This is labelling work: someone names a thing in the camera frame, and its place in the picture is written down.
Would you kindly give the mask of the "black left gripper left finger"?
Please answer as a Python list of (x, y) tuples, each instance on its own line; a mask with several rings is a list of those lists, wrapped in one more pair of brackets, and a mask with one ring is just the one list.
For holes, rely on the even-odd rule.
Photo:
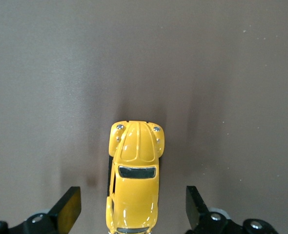
[(34, 214), (12, 228), (0, 221), (0, 234), (69, 234), (81, 210), (81, 189), (70, 187), (48, 213)]

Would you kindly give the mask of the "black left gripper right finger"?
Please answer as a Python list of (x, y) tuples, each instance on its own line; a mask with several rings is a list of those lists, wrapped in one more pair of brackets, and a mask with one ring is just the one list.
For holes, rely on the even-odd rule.
[(208, 208), (195, 186), (186, 187), (185, 209), (191, 229), (185, 234), (279, 234), (261, 219), (246, 219), (241, 225), (221, 209)]

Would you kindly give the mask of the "yellow toy beetle car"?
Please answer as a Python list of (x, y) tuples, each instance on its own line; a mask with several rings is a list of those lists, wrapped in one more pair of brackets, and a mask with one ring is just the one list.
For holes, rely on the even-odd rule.
[(151, 234), (158, 219), (162, 127), (126, 120), (109, 136), (106, 225), (108, 234)]

